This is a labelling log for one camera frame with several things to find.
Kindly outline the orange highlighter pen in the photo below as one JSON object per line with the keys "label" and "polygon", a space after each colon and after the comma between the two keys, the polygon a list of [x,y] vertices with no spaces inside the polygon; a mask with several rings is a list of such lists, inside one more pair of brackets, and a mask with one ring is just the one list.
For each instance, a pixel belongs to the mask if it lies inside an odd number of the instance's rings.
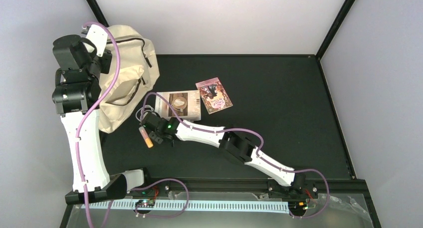
{"label": "orange highlighter pen", "polygon": [[146,143],[146,146],[148,148],[152,148],[154,146],[152,140],[150,139],[146,129],[144,128],[144,126],[139,127],[139,132],[144,140],[144,142]]}

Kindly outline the beige canvas backpack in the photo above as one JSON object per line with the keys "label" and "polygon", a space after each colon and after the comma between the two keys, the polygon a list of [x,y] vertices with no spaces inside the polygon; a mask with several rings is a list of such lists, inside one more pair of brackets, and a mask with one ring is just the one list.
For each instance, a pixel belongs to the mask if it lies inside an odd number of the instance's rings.
{"label": "beige canvas backpack", "polygon": [[160,76],[153,42],[128,25],[113,25],[120,52],[117,81],[99,105],[99,130],[112,133],[134,112]]}

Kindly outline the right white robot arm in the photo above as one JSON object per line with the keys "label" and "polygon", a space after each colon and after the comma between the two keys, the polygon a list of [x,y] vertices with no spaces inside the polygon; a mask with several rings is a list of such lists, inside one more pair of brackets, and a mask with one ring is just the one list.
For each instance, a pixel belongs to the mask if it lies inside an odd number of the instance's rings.
{"label": "right white robot arm", "polygon": [[263,138],[252,130],[205,126],[178,117],[166,119],[152,112],[148,112],[141,119],[141,127],[148,131],[148,138],[157,143],[178,140],[198,142],[219,148],[235,162],[253,167],[268,175],[292,198],[298,197],[304,191],[304,174],[266,155],[260,145],[253,144],[250,139],[242,135],[243,132],[255,135],[263,145]]}

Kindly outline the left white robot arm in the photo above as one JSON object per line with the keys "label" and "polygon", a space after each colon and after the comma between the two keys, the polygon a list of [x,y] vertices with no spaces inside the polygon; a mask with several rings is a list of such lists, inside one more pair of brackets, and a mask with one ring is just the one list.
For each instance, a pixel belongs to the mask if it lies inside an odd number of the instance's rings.
{"label": "left white robot arm", "polygon": [[83,25],[85,37],[66,35],[53,42],[59,65],[52,101],[71,152],[69,205],[123,199],[144,181],[143,169],[109,175],[99,135],[100,103],[113,89],[121,68],[120,51],[111,31],[99,22]]}

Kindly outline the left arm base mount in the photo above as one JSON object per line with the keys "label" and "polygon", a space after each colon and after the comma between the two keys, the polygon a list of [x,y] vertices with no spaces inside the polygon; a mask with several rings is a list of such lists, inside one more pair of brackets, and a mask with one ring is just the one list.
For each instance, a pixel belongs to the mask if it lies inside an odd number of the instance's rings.
{"label": "left arm base mount", "polygon": [[170,191],[170,178],[152,180],[129,190],[126,195],[141,198],[165,197]]}

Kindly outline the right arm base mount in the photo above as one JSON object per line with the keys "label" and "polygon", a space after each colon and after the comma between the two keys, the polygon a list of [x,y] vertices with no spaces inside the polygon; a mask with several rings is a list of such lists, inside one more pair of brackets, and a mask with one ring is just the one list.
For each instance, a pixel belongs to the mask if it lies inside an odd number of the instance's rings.
{"label": "right arm base mount", "polygon": [[270,198],[280,198],[283,201],[296,202],[305,201],[310,197],[318,198],[317,192],[313,191],[315,184],[311,181],[305,181],[300,186],[284,187],[278,184],[275,180],[267,182],[268,194]]}

